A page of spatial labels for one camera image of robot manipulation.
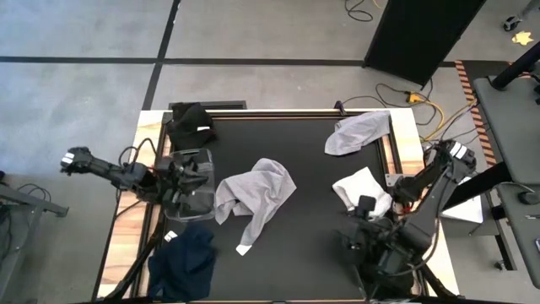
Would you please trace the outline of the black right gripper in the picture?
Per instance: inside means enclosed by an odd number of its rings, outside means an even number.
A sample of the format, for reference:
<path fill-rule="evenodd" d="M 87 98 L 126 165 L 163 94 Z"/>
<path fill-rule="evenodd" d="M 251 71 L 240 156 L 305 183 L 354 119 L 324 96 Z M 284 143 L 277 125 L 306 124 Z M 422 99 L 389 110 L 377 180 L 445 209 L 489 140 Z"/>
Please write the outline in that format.
<path fill-rule="evenodd" d="M 408 275 L 403 255 L 390 238 L 388 220 L 357 219 L 353 227 L 340 232 L 345 262 L 363 292 L 407 292 Z"/>

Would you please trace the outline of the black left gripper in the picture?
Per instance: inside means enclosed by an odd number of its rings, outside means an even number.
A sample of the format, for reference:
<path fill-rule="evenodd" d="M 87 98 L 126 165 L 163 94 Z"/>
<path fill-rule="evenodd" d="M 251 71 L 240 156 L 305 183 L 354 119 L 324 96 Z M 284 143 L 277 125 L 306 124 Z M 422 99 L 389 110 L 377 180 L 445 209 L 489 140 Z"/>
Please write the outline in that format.
<path fill-rule="evenodd" d="M 189 197 L 211 183 L 211 155 L 208 152 L 173 152 L 162 159 L 162 205 L 202 207 Z"/>

